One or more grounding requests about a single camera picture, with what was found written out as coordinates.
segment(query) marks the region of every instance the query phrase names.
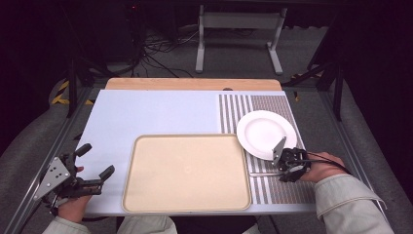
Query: human hand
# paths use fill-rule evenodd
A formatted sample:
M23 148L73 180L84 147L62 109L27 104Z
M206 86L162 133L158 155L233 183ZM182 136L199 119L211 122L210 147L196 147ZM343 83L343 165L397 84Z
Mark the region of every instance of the human hand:
M84 168L78 167L78 173L80 173ZM72 222L80 222L85 215L86 205L91 196L83 196L80 198L70 198L67 202L58 206L58 216Z
M324 157L328 160L334 161L344 167L343 161L340 158L335 157L334 155L331 155L326 152L322 152L322 153L308 152L309 159L324 160L317 155ZM311 182L317 183L322 179L325 179L330 176L339 175L339 174L346 174L346 172L334 165L325 164L325 163L312 163L311 169L305 174L303 174L300 179L304 181L311 181Z

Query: white plate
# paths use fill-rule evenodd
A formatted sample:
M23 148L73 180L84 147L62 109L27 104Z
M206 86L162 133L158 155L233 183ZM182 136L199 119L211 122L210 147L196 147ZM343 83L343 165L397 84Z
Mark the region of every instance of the white plate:
M273 149L286 137L284 148L297 145L297 134L281 115L257 110L247 113L237 125L237 137L243 148L253 156L273 160Z

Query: person's arm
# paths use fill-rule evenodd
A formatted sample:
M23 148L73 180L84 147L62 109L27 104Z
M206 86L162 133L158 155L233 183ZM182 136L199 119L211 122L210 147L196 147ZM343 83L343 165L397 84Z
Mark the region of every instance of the person's arm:
M333 155L319 155L344 166ZM309 158L320 159L315 155ZM327 233L393 233L373 203L382 200L355 177L335 166L313 163L301 179L316 183L317 216L325 223Z
M84 196L78 199L69 199L58 207L58 216L49 224L43 234L90 234L88 228L79 222L85 215L86 205L92 196Z

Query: light gray sleeve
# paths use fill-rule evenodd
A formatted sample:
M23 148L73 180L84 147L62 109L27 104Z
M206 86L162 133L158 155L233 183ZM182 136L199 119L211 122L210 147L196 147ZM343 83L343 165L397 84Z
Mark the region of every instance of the light gray sleeve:
M383 202L351 175L334 175L315 186L317 216L327 233L393 233L373 200Z
M43 234L91 234L88 228L82 224L71 222L59 216L49 224Z

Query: table leg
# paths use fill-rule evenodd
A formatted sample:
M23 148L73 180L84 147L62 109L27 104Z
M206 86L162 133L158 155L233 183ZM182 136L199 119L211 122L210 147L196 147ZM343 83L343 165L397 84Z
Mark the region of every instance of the table leg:
M200 42L198 45L197 64L195 72L202 73L204 70L204 53L205 53L205 41L204 41L204 5L200 7Z
M268 42L268 52L270 53L271 61L273 62L274 69L277 75L282 75L282 65L280 64L279 56L276 52L277 44L279 43L280 34L282 33L282 26L285 20L287 8L283 8L280 12L280 19L277 23L276 33L274 35L273 42Z

